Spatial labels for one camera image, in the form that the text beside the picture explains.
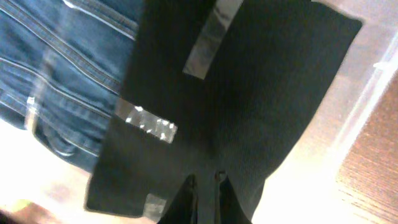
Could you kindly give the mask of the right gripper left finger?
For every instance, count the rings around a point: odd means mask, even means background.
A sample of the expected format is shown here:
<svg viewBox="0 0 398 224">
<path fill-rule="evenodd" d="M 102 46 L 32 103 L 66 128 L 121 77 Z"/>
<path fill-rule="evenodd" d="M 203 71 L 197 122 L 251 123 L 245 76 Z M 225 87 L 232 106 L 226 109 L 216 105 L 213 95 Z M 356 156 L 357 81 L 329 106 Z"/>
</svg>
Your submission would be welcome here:
<svg viewBox="0 0 398 224">
<path fill-rule="evenodd" d="M 197 181 L 189 175 L 158 224 L 197 224 Z"/>
</svg>

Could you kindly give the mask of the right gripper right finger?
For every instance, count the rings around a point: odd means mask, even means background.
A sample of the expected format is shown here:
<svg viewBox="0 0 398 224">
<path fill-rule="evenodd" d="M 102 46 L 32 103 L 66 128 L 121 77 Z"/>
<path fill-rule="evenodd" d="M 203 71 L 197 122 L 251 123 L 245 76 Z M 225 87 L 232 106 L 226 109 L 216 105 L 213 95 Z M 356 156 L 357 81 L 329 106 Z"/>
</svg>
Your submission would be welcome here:
<svg viewBox="0 0 398 224">
<path fill-rule="evenodd" d="M 252 224 L 244 214 L 226 172 L 217 172 L 215 179 L 215 224 Z"/>
</svg>

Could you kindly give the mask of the black garment with tape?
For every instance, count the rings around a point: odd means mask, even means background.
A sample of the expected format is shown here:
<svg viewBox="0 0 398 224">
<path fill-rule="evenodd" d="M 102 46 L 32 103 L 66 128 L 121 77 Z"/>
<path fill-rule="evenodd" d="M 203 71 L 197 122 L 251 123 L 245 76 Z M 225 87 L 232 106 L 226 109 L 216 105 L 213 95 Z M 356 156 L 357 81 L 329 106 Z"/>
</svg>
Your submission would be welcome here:
<svg viewBox="0 0 398 224">
<path fill-rule="evenodd" d="M 251 221 L 361 28 L 313 1 L 146 1 L 87 209 L 160 221 L 194 175 L 215 223 L 226 172 Z"/>
</svg>

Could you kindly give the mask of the dark blue jeans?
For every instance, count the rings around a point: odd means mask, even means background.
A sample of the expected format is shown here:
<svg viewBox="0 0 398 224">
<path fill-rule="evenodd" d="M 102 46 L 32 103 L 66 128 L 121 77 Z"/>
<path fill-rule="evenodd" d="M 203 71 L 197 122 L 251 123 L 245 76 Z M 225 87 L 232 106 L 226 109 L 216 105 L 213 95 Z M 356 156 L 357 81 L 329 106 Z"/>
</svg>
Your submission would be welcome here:
<svg viewBox="0 0 398 224">
<path fill-rule="evenodd" d="M 91 172 L 143 9 L 142 0 L 1 0 L 1 119 Z"/>
</svg>

